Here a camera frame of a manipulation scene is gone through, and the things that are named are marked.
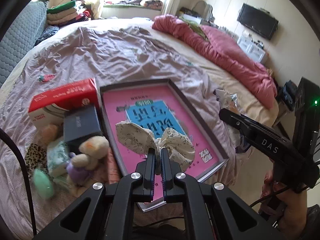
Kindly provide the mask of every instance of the triangular cutout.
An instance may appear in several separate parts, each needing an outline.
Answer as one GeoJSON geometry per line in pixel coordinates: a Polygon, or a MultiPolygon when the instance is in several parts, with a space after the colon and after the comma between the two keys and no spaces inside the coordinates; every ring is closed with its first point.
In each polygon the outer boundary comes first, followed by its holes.
{"type": "Polygon", "coordinates": [[[67,217],[61,221],[60,225],[65,229],[77,233],[88,210],[90,202],[90,198],[85,198],[72,212],[70,212],[67,217]]]}
{"type": "Polygon", "coordinates": [[[253,217],[251,217],[241,206],[239,206],[232,198],[227,198],[227,203],[240,232],[247,231],[248,229],[253,228],[258,224],[257,221],[253,217]]]}

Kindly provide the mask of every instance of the window sill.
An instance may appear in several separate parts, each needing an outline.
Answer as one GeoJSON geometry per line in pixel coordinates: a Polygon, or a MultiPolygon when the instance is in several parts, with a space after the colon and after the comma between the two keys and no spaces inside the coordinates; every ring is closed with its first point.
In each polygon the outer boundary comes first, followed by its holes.
{"type": "Polygon", "coordinates": [[[161,11],[160,9],[151,9],[141,5],[134,5],[134,4],[110,4],[110,5],[105,4],[103,7],[104,8],[141,8],[141,9],[148,9],[153,11],[161,11]]]}

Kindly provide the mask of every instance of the silver bolt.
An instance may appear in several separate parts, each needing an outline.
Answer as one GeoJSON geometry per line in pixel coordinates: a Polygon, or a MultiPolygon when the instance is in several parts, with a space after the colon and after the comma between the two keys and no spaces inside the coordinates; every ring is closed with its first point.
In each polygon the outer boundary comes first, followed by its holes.
{"type": "Polygon", "coordinates": [[[220,183],[220,182],[215,183],[213,186],[217,190],[223,190],[224,189],[224,185],[222,183],[220,183]]]}
{"type": "Polygon", "coordinates": [[[177,179],[184,179],[186,177],[186,175],[183,172],[178,172],[176,174],[177,179]]]}
{"type": "Polygon", "coordinates": [[[96,182],[95,184],[92,185],[93,189],[101,189],[103,187],[103,184],[101,182],[96,182]]]}
{"type": "Polygon", "coordinates": [[[131,178],[133,179],[139,179],[140,177],[141,177],[141,174],[138,172],[131,173],[131,178]]]}

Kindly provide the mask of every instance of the mattress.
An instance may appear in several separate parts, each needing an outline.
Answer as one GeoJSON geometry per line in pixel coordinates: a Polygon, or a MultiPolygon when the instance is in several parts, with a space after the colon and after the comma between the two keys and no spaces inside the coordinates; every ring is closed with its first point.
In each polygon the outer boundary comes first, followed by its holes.
{"type": "MultiPolygon", "coordinates": [[[[100,86],[142,77],[169,77],[212,128],[229,156],[227,165],[207,182],[235,183],[241,163],[250,156],[250,152],[235,155],[227,129],[217,117],[220,107],[213,91],[223,88],[237,93],[241,111],[269,126],[277,116],[276,101],[271,110],[265,109],[226,71],[183,42],[152,30],[151,25],[151,21],[140,18],[75,23],[60,29],[26,54],[0,89],[0,126],[16,142],[23,156],[25,144],[37,140],[37,131],[27,115],[34,94],[91,76],[100,86]],[[56,75],[52,81],[41,83],[37,80],[40,75],[49,73],[56,75]]],[[[18,238],[30,239],[32,230],[22,174],[15,157],[5,147],[0,153],[0,187],[3,189],[0,192],[0,213],[4,221],[18,238]]],[[[33,193],[38,230],[74,199],[65,192],[59,192],[49,202],[43,202],[33,193]]],[[[143,215],[144,220],[163,218],[159,216],[160,209],[155,212],[157,215],[154,217],[152,212],[143,215]]]]}
{"type": "Polygon", "coordinates": [[[11,71],[33,48],[47,20],[46,5],[30,2],[17,16],[0,42],[0,87],[11,71]]]}

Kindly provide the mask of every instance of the mint green egg-shaped object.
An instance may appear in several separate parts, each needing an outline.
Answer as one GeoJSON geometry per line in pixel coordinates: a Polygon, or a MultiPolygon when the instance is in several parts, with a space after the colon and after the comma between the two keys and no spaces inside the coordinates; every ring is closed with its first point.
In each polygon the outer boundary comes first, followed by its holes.
{"type": "Polygon", "coordinates": [[[43,171],[35,169],[32,179],[40,197],[43,199],[49,199],[54,195],[53,184],[50,181],[49,176],[43,171]]]}

